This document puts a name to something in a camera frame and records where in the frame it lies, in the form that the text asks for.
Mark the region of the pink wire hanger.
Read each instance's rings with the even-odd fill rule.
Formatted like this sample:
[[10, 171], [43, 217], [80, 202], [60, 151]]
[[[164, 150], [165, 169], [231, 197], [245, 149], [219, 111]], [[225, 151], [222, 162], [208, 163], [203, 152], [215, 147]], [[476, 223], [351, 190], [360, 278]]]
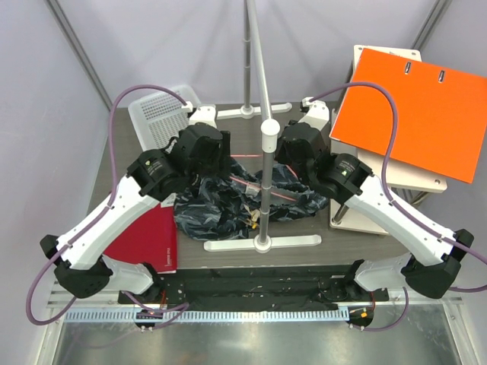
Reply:
[[[232, 154], [231, 157], [234, 159], [239, 159], [239, 158], [261, 158], [263, 155], [262, 154]], [[233, 181], [238, 182], [240, 184], [246, 185], [246, 184], [252, 184], [250, 182], [245, 182], [242, 179], [238, 178], [233, 178]], [[270, 191], [271, 195], [274, 195], [275, 197], [284, 199], [289, 202], [296, 202], [297, 199], [293, 196], [286, 195], [282, 192], [278, 192], [275, 188], [271, 188]]]

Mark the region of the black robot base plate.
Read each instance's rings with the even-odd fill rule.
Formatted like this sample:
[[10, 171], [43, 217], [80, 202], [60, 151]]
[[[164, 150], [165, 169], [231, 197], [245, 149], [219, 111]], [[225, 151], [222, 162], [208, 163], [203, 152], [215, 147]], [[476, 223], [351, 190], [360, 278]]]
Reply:
[[261, 268], [180, 269], [160, 274], [150, 294], [137, 295], [143, 304], [183, 303], [192, 311], [284, 312], [335, 310], [342, 303], [386, 302], [386, 290], [372, 294], [352, 281], [351, 265]]

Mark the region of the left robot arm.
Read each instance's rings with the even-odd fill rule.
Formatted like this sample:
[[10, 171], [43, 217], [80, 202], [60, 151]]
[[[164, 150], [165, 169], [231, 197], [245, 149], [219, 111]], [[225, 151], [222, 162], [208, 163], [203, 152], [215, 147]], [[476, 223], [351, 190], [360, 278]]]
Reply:
[[112, 259], [104, 255], [105, 249], [171, 194], [184, 191], [202, 177], [226, 177], [230, 165], [230, 132], [203, 122], [181, 130], [169, 151], [142, 152], [110, 195], [82, 222], [61, 236], [41, 239], [59, 284], [77, 299], [110, 289], [136, 295], [145, 303], [156, 302], [162, 281], [153, 266]]

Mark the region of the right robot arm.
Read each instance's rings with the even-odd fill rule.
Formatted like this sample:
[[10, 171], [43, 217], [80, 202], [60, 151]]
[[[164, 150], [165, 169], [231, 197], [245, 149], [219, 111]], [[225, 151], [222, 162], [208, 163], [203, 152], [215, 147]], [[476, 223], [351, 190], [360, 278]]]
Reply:
[[361, 300], [370, 291], [408, 287], [431, 299], [451, 290], [473, 235], [441, 227], [389, 189], [371, 168], [351, 154], [332, 154], [319, 129], [305, 122], [285, 126], [277, 162], [289, 165], [299, 180], [344, 208], [364, 215], [407, 248], [405, 255], [358, 260], [344, 280], [347, 297]]

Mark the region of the dark shark-print shorts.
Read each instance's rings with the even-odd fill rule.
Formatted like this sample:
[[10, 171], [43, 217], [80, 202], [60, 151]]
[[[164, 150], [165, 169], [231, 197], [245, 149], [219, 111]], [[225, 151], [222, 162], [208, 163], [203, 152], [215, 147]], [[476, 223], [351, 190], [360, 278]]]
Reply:
[[[227, 179], [205, 177], [178, 194], [173, 215], [178, 230], [193, 240], [238, 240], [249, 237], [259, 226], [261, 192], [245, 193], [246, 186], [233, 181], [242, 179], [261, 187], [263, 173], [250, 173], [235, 160]], [[290, 167], [276, 163], [272, 168], [272, 188], [293, 196], [289, 202], [271, 195], [271, 222], [296, 221], [313, 217], [329, 204], [329, 199], [299, 181]]]

